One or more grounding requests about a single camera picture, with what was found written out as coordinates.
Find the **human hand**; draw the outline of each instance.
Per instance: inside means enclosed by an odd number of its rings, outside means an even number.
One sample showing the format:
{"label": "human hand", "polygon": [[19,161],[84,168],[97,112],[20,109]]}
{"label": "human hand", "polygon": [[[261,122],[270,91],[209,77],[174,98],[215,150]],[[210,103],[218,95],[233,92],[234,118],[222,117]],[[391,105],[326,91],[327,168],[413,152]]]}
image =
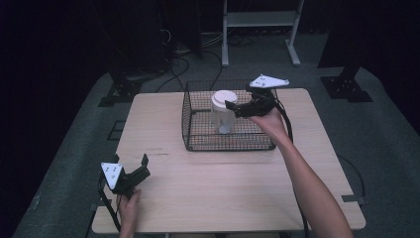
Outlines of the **human hand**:
{"label": "human hand", "polygon": [[256,123],[275,144],[288,138],[281,113],[275,107],[264,116],[253,116],[249,119]]}
{"label": "human hand", "polygon": [[141,192],[141,190],[135,190],[130,199],[126,195],[117,195],[121,218],[120,238],[134,236],[139,216],[137,203],[140,200]]}

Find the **black cable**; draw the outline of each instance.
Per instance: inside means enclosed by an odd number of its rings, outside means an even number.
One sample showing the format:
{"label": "black cable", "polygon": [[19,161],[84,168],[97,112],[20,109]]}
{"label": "black cable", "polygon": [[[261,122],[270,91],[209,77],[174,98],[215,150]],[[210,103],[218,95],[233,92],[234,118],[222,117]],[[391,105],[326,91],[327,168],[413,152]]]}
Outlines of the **black cable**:
{"label": "black cable", "polygon": [[108,211],[109,211],[109,213],[110,213],[110,215],[112,217],[112,220],[114,222],[115,227],[120,232],[120,230],[121,230],[121,224],[120,224],[120,221],[118,220],[117,213],[112,208],[112,205],[109,203],[108,198],[106,197],[106,194],[105,194],[105,192],[104,192],[104,190],[102,188],[102,180],[104,178],[105,178],[104,174],[103,173],[100,173],[99,181],[98,181],[98,192],[99,192],[99,195],[102,198],[102,201],[104,202],[106,208],[108,209]]}
{"label": "black cable", "polygon": [[102,24],[102,21],[101,21],[101,19],[100,19],[100,16],[99,16],[99,13],[98,13],[98,11],[97,11],[97,9],[96,9],[96,7],[95,7],[95,4],[93,3],[93,1],[91,1],[91,4],[92,4],[92,9],[93,9],[93,12],[95,13],[95,16],[96,16],[96,19],[98,20],[98,22],[99,22],[99,25],[101,26],[101,30],[102,30],[102,32],[105,34],[105,36],[106,36],[106,38],[107,38],[107,40],[108,40],[108,42],[109,42],[109,44],[111,44],[111,46],[115,49],[115,51],[128,63],[128,64],[130,64],[137,72],[139,72],[139,73],[142,73],[142,74],[145,74],[145,75],[147,75],[147,77],[144,77],[144,78],[139,78],[139,79],[136,79],[136,80],[130,80],[130,81],[132,81],[132,82],[137,82],[137,81],[144,81],[144,80],[150,80],[150,79],[155,79],[155,78],[159,78],[159,77],[161,77],[162,75],[164,75],[165,74],[165,71],[162,71],[162,72],[159,72],[159,73],[157,73],[157,74],[154,74],[154,75],[149,75],[147,72],[145,72],[145,71],[143,71],[143,70],[141,70],[140,68],[138,68],[131,60],[129,60],[125,55],[124,55],[124,53],[117,47],[117,45],[114,43],[114,41],[111,39],[111,37],[109,36],[109,34],[108,34],[108,32],[106,31],[106,29],[105,29],[105,27],[103,26],[103,24]]}
{"label": "black cable", "polygon": [[222,60],[220,59],[220,57],[218,55],[216,55],[216,54],[214,54],[212,52],[203,51],[203,53],[207,53],[207,54],[210,54],[210,55],[215,56],[216,59],[219,61],[219,64],[220,64],[220,67],[219,67],[219,71],[217,73],[217,76],[214,78],[213,82],[210,85],[210,91],[211,91],[213,89],[213,86],[216,83],[217,79],[219,79],[220,74],[222,73],[222,69],[223,69],[223,67],[222,67]]}
{"label": "black cable", "polygon": [[356,172],[356,174],[358,175],[359,181],[361,182],[361,187],[362,187],[362,199],[365,199],[366,196],[366,188],[365,188],[365,181],[361,175],[361,173],[359,172],[359,170],[356,168],[356,166],[350,162],[349,159],[346,159],[345,157],[337,154],[337,157],[343,161],[345,161],[347,164],[349,164],[353,170]]}
{"label": "black cable", "polygon": [[181,83],[181,81],[179,80],[179,76],[181,76],[181,75],[183,75],[188,69],[189,69],[189,62],[188,62],[188,60],[186,60],[186,59],[183,59],[183,58],[178,58],[178,60],[183,60],[184,62],[186,62],[186,68],[185,68],[185,70],[184,71],[182,71],[180,74],[177,74],[177,75],[175,75],[174,77],[172,77],[172,78],[170,78],[170,79],[168,79],[167,81],[165,81],[164,83],[162,83],[161,85],[160,85],[160,87],[158,87],[157,88],[157,90],[155,91],[155,92],[159,92],[167,83],[169,83],[170,81],[172,81],[172,80],[174,80],[174,79],[178,79],[178,82],[181,84],[181,86],[182,86],[182,83]]}
{"label": "black cable", "polygon": [[254,35],[254,37],[257,38],[255,41],[253,39],[251,39],[250,37],[243,37],[243,36],[240,36],[240,35],[234,35],[234,36],[232,36],[228,39],[228,45],[231,46],[231,47],[236,47],[236,48],[248,47],[248,46],[256,44],[260,41],[260,38],[257,35]]}
{"label": "black cable", "polygon": [[[284,109],[284,106],[281,104],[281,102],[278,99],[275,100],[275,101],[277,102],[277,103],[275,103],[275,107],[280,112],[281,116],[283,117],[284,122],[286,123],[287,135],[288,135],[291,143],[293,143],[293,132],[292,132],[292,129],[291,129],[290,119],[288,118],[286,110]],[[296,198],[296,203],[297,203],[297,207],[299,208],[300,216],[302,217],[305,237],[308,238],[309,237],[308,221],[306,219],[305,214],[303,214],[302,208],[300,207],[299,201],[297,200],[297,196],[296,196],[296,193],[295,193],[294,189],[293,189],[293,193],[294,193],[294,197]]]}
{"label": "black cable", "polygon": [[118,204],[117,204],[117,210],[115,211],[115,213],[116,213],[116,214],[118,214],[118,210],[120,209],[120,204],[121,204],[121,199],[122,199],[122,197],[123,197],[122,195],[119,195],[119,198],[120,198],[120,199],[118,199],[118,202],[117,202],[117,203],[118,203]]}

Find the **metal stand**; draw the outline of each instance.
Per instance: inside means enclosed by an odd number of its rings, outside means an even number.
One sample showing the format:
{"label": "metal stand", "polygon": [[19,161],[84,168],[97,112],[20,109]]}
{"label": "metal stand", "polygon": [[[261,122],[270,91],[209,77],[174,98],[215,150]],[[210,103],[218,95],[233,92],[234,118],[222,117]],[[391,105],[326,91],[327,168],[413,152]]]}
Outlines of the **metal stand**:
{"label": "metal stand", "polygon": [[106,97],[102,97],[99,107],[111,107],[114,103],[132,102],[142,88],[141,82],[130,81],[122,71],[110,72],[113,84]]}
{"label": "metal stand", "polygon": [[222,66],[229,66],[228,28],[230,27],[278,27],[292,26],[290,39],[285,40],[293,65],[300,66],[300,60],[294,49],[294,40],[299,26],[304,0],[299,0],[296,11],[283,12],[233,12],[228,13],[228,0],[223,9],[223,44]]}
{"label": "metal stand", "polygon": [[355,81],[360,64],[346,65],[339,76],[322,76],[321,80],[333,99],[347,99],[349,102],[373,102],[368,93]]}

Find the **clear plastic cup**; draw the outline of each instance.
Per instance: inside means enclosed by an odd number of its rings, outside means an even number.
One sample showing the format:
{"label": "clear plastic cup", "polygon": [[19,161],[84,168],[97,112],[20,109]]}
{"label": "clear plastic cup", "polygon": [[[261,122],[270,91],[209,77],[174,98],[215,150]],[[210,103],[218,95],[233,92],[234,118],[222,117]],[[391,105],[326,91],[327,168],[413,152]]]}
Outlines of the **clear plastic cup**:
{"label": "clear plastic cup", "polygon": [[212,97],[212,115],[216,132],[227,134],[232,131],[235,123],[235,113],[226,108],[225,100],[236,103],[238,96],[233,91],[216,91]]}

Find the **gray carpet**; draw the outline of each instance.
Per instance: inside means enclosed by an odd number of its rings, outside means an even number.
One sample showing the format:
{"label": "gray carpet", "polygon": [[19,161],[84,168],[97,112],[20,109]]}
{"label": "gray carpet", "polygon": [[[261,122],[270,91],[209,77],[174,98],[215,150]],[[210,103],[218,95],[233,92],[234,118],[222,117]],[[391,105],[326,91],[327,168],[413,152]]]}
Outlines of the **gray carpet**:
{"label": "gray carpet", "polygon": [[[296,50],[302,62],[294,67],[284,44],[285,36],[260,36],[246,47],[230,47],[229,67],[220,80],[255,79],[261,73],[290,80],[288,87],[309,91],[337,154],[360,172],[366,186],[368,204],[362,207],[367,226],[356,237],[417,237],[420,234],[420,138],[386,95],[380,81],[363,68],[357,82],[373,102],[349,103],[331,99],[320,76],[338,75],[341,68],[317,68],[327,35],[302,35]],[[206,51],[217,55],[221,47]],[[200,59],[188,55],[188,70],[179,77],[188,80],[214,80],[219,60],[204,53]],[[186,67],[173,61],[175,73]],[[147,81],[142,92],[155,92],[172,77],[171,73]],[[116,237],[95,234],[89,228],[91,204],[98,202],[97,180],[100,163],[111,160],[118,141],[107,137],[115,121],[125,120],[130,103],[98,107],[112,85],[108,74],[98,79],[80,108],[39,189],[39,203],[30,207],[14,237]],[[182,90],[172,80],[159,92]],[[362,194],[357,172],[340,160],[356,195]],[[293,232],[293,237],[303,237]]]}

